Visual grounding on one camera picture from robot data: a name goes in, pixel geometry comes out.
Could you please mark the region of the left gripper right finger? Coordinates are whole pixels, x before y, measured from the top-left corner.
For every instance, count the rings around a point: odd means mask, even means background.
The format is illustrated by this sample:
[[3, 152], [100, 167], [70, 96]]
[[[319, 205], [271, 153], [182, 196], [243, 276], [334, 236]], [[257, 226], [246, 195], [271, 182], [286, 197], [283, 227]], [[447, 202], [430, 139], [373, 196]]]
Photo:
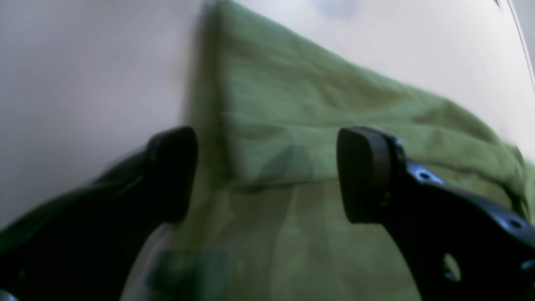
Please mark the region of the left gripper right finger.
[[449, 186], [372, 128], [341, 128], [336, 161], [347, 219], [386, 229], [423, 301], [533, 301], [534, 227], [522, 216]]

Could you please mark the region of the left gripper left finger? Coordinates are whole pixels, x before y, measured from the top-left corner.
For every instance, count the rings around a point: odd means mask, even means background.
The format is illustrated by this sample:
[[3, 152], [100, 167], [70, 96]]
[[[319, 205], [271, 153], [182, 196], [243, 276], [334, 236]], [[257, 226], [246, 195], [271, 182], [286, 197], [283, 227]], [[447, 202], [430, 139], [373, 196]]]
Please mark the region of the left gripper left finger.
[[20, 301], [118, 301], [141, 249], [189, 209], [193, 128], [155, 135], [92, 183], [1, 231], [1, 290]]

